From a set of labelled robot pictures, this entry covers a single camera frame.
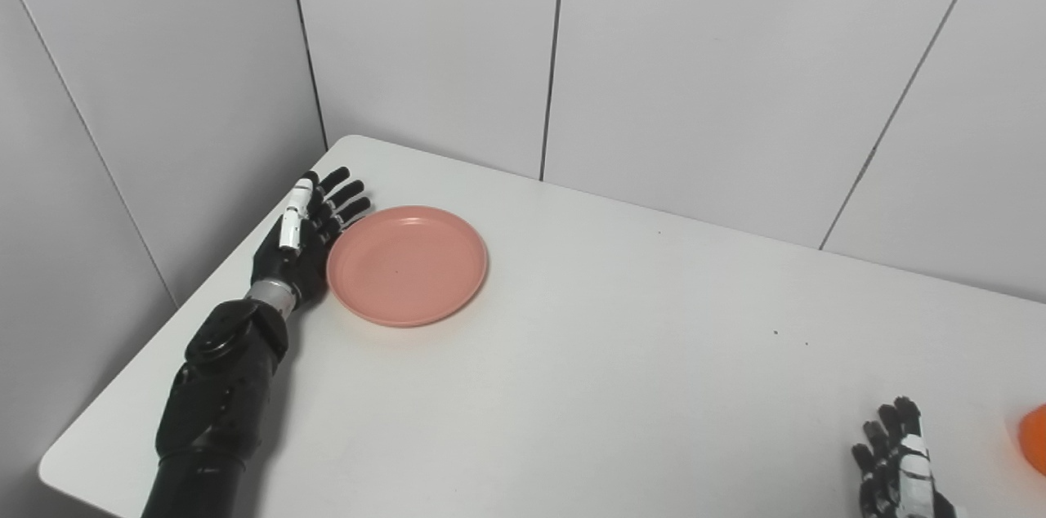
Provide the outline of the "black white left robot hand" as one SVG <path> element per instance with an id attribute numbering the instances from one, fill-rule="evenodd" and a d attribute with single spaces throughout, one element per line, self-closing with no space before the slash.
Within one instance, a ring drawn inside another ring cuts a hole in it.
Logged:
<path id="1" fill-rule="evenodd" d="M 300 176 L 254 254 L 247 298 L 288 315 L 324 295 L 333 244 L 370 208 L 348 167 Z"/>

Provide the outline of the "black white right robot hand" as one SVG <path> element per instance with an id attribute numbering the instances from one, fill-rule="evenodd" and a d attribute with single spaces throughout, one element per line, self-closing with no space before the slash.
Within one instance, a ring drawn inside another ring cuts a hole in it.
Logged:
<path id="1" fill-rule="evenodd" d="M 863 517 L 960 517 L 936 485 L 918 405 L 897 396 L 863 422 L 865 440 L 851 447 L 860 472 Z"/>

